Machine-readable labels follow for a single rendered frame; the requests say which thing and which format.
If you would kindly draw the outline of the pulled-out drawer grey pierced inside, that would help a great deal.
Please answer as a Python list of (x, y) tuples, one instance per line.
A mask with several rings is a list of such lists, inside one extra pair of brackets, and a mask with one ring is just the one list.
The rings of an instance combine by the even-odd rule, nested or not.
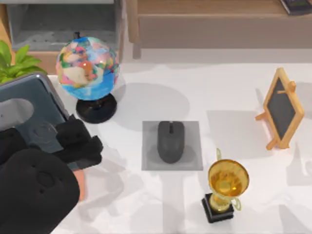
[(59, 51), (75, 32), (98, 38), (120, 56), (123, 0), (0, 0), (0, 39), (16, 51), (29, 45), (39, 66), (55, 74)]

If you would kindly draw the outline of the grey square mouse pad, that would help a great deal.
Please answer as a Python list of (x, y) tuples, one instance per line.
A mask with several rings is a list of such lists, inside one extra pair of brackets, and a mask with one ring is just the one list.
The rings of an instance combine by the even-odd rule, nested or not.
[(159, 121), (142, 122), (142, 163), (144, 171), (201, 171), (202, 150), (199, 122), (184, 121), (185, 148), (181, 159), (173, 164), (164, 162), (157, 150), (157, 129)]

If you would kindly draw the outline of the dark book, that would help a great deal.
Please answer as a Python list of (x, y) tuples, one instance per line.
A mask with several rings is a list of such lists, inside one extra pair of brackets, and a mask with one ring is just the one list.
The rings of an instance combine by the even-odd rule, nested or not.
[(312, 3), (309, 0), (280, 0), (289, 16), (312, 14)]

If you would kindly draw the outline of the green leafy plant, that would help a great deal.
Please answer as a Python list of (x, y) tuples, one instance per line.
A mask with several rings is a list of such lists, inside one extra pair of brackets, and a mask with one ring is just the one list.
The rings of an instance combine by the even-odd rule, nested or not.
[(12, 64), (12, 55), (8, 44), (0, 40), (0, 84), (12, 81), (23, 75), (33, 72), (43, 72), (38, 66), (40, 59), (28, 55), (29, 45), (21, 47), (15, 55), (15, 63)]

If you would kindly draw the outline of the gold trophy on black base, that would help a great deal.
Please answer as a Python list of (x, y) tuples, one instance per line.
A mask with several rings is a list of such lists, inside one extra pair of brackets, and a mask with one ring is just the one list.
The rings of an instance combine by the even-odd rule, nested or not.
[(232, 219), (234, 211), (242, 209), (239, 196), (249, 186), (249, 174), (244, 166), (231, 159), (223, 159), (216, 149), (216, 162), (208, 170), (208, 185), (211, 190), (202, 198), (202, 206), (209, 223)]

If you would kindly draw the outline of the colourful globe on black stand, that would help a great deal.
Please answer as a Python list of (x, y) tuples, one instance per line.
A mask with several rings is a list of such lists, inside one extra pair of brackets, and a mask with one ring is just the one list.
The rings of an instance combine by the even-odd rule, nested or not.
[(120, 65), (119, 55), (109, 45), (75, 32), (57, 57), (56, 71), (62, 88), (77, 99), (76, 113), (82, 120), (98, 124), (115, 114), (112, 91)]

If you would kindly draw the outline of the dark grey computer mouse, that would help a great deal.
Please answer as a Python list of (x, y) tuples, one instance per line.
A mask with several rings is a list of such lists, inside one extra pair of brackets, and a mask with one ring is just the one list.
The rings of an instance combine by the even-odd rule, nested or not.
[(185, 148), (185, 126), (181, 121), (161, 121), (157, 128), (157, 150), (166, 163), (178, 162)]

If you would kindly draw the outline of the wooden framed blackboard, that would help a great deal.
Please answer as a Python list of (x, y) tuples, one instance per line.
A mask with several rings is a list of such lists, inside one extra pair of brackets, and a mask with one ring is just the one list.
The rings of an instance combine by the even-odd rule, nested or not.
[(289, 148), (289, 143), (304, 117), (304, 109), (296, 94), (296, 83), (290, 81), (284, 68), (276, 69), (263, 103), (263, 113), (256, 121), (266, 120), (272, 130), (272, 140), (266, 149), (275, 146)]

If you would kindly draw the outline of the wooden open shelf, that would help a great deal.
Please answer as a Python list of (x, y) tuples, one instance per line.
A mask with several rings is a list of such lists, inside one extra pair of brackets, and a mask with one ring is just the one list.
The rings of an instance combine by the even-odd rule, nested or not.
[(312, 14), (281, 0), (125, 0), (128, 38), (141, 49), (312, 49)]

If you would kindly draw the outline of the shallow salmon-coloured box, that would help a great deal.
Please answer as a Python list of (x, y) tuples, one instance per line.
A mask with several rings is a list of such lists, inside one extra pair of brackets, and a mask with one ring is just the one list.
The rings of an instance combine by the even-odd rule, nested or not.
[(85, 173), (83, 170), (76, 170), (73, 171), (73, 174), (75, 175), (78, 185), (79, 185), (79, 202), (83, 201), (86, 197), (86, 181), (85, 181)]

